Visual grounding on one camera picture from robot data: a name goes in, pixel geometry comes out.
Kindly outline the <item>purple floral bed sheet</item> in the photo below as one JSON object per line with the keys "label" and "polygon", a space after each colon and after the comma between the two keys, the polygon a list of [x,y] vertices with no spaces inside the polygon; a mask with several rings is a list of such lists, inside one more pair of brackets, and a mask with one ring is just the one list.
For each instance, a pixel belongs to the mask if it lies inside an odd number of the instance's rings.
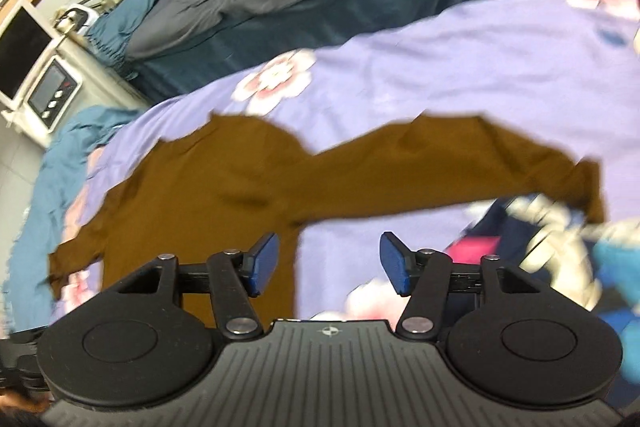
{"label": "purple floral bed sheet", "polygon": [[480,114],[599,159],[608,213],[636,217],[638,29],[636,0],[480,0],[342,46],[290,52],[121,127],[89,155],[66,213],[89,221],[156,141],[181,138],[213,113],[265,117],[321,152],[428,112]]}

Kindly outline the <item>white machine with control panel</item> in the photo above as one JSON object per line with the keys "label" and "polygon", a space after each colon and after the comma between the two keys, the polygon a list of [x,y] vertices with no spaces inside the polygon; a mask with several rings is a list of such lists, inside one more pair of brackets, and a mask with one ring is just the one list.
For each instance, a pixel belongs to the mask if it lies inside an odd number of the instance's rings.
{"label": "white machine with control panel", "polygon": [[21,101],[1,111],[1,122],[47,148],[70,117],[91,106],[142,109],[143,96],[75,41],[57,38],[29,72]]}

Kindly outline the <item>brown knitted sweater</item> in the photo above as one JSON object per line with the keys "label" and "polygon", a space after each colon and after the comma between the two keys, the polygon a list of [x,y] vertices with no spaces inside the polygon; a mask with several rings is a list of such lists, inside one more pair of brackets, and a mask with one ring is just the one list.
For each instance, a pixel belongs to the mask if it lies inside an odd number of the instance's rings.
{"label": "brown knitted sweater", "polygon": [[541,193],[582,210],[604,208],[600,168],[480,116],[422,115],[313,154],[256,117],[214,115],[182,139],[160,141],[98,213],[49,258],[59,296],[96,261],[111,286],[161,254],[201,263],[260,236],[280,239],[279,263],[255,309],[262,323],[292,317],[300,231],[309,223],[370,218]]}

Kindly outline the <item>colourful patterned clothes pile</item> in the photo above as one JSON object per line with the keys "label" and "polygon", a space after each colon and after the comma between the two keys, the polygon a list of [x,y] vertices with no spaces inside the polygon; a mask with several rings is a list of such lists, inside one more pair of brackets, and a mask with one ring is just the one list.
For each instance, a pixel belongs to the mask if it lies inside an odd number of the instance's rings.
{"label": "colourful patterned clothes pile", "polygon": [[446,248],[458,263],[495,255],[608,322],[623,343],[622,375],[639,382],[639,220],[590,225],[542,195],[474,204],[477,220]]}

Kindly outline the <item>blue blanket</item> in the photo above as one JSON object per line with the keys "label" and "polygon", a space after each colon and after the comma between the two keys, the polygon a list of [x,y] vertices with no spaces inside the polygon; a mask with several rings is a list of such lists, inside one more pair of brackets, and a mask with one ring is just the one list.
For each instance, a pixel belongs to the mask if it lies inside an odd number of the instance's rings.
{"label": "blue blanket", "polygon": [[48,257],[61,243],[65,213],[88,174],[89,155],[141,114],[139,109],[92,106],[56,130],[44,152],[32,199],[15,239],[2,284],[2,325],[8,334],[50,323],[55,308]]}

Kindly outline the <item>white monitor screen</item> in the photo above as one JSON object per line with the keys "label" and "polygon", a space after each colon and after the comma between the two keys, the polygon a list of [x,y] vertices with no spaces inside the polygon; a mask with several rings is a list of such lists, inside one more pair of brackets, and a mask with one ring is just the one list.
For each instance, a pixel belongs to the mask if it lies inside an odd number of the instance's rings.
{"label": "white monitor screen", "polygon": [[17,110],[23,102],[36,67],[52,52],[61,35],[28,0],[17,0],[1,22],[1,104]]}

